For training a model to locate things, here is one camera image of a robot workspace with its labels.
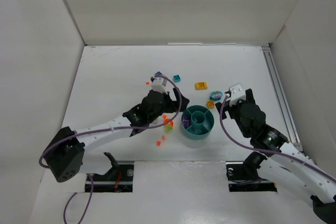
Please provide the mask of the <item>lime green square lego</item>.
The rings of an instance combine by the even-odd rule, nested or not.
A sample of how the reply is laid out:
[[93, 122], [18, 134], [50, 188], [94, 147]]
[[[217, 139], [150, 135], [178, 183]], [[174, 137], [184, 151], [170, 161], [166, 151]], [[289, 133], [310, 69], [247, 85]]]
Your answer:
[[173, 131], [173, 127], [170, 124], [165, 125], [164, 129], [165, 129], [166, 132], [172, 132]]

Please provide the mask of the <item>orange round dome lego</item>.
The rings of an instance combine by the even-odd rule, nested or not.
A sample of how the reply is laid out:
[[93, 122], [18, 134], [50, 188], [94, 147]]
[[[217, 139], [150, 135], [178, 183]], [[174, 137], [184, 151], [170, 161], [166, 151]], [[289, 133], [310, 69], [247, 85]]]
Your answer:
[[173, 127], [174, 126], [174, 122], [170, 119], [170, 118], [166, 118], [164, 119], [164, 127]]

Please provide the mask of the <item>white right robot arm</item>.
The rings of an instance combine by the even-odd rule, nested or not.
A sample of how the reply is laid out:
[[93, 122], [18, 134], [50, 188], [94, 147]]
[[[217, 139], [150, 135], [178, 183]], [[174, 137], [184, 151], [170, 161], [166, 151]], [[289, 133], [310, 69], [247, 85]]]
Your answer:
[[266, 114], [256, 104], [251, 89], [240, 84], [229, 88], [217, 102], [219, 122], [233, 119], [250, 145], [243, 167], [248, 174], [273, 182], [299, 196], [325, 223], [335, 223], [335, 177], [318, 167], [280, 131], [266, 123]]

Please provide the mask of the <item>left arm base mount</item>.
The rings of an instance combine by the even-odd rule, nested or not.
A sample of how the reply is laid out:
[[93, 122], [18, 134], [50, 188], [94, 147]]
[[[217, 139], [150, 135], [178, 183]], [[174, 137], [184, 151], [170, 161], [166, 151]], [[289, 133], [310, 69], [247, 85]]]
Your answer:
[[94, 193], [133, 192], [134, 162], [117, 161], [111, 153], [104, 152], [109, 160], [108, 170], [102, 174], [93, 173]]

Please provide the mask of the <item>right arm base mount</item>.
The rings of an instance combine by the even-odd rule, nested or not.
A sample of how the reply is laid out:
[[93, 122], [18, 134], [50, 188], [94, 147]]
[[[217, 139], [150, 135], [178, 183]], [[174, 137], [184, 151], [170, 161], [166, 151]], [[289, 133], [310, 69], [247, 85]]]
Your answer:
[[242, 192], [277, 192], [276, 184], [259, 177], [257, 169], [266, 157], [252, 152], [244, 161], [227, 161], [226, 176], [228, 189], [231, 193]]

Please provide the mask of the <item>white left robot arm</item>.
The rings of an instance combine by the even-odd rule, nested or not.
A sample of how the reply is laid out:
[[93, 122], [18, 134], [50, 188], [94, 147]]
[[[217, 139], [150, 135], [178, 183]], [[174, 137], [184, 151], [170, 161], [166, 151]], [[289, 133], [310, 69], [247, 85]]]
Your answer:
[[105, 124], [78, 131], [68, 126], [61, 128], [43, 151], [40, 166], [50, 169], [59, 183], [70, 180], [80, 172], [85, 153], [114, 140], [156, 128], [153, 122], [164, 113], [178, 115], [185, 111], [189, 99], [178, 88], [173, 88], [173, 92], [175, 100], [169, 93], [151, 90], [141, 103]]

